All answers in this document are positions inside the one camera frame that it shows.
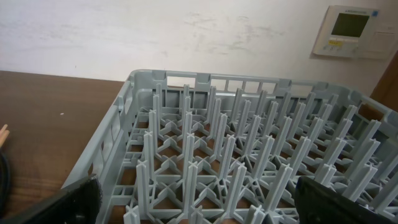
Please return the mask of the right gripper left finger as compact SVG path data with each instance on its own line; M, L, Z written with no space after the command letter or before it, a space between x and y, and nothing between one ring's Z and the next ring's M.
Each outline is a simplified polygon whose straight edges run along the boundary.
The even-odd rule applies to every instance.
M92 224L100 212L102 197L98 176L91 174L27 210L2 219L1 224Z

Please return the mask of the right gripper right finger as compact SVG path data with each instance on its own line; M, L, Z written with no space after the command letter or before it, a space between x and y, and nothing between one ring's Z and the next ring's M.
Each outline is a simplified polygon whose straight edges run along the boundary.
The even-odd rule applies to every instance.
M294 203L301 224L393 224L306 176L297 181Z

